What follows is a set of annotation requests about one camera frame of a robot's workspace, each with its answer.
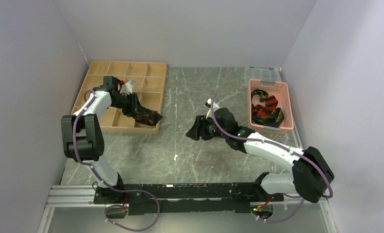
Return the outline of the wooden compartment tray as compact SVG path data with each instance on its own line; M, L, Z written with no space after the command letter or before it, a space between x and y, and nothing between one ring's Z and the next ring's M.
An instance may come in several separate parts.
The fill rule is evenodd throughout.
M141 105L161 114L166 74L166 63L93 60L70 113L75 113L83 106L83 96L87 90L100 86L104 76L114 76L124 82L134 80L136 84L133 91L137 94ZM104 133L156 134L159 132L160 124L155 126L140 124L133 118L124 116L120 109L113 107L107 109L100 118L100 126Z

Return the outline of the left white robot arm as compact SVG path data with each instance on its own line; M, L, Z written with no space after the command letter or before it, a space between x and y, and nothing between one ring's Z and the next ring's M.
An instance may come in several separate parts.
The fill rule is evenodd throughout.
M99 119L110 107L122 110L124 116L135 120L147 119L148 114L133 91L135 85L133 80L124 82L105 76L101 86L84 92L84 104L79 110L61 118L65 156L88 168L114 204L125 199L126 190L121 176L103 155L105 145Z

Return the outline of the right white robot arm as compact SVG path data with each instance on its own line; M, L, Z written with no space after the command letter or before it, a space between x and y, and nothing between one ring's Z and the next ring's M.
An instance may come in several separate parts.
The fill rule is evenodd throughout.
M186 137L199 141L222 138L233 150L259 155L288 170L289 174L267 174L253 189L258 201L266 201L272 194L298 194L308 202L331 198L330 184L334 174L317 148L287 146L269 139L253 129L241 126L227 108L213 115L196 116Z

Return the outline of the pink perforated plastic basket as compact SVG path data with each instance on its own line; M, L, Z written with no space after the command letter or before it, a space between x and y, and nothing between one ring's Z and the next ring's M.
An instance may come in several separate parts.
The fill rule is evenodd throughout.
M288 85L250 79L248 127L260 133L287 134L294 129Z

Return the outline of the black tie orange flowers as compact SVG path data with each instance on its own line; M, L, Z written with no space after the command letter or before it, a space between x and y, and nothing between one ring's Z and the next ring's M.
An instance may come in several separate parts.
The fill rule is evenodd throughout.
M159 121L163 118L161 114L157 111L150 110L147 108L138 109L133 116L135 122L148 125L155 126L159 123Z

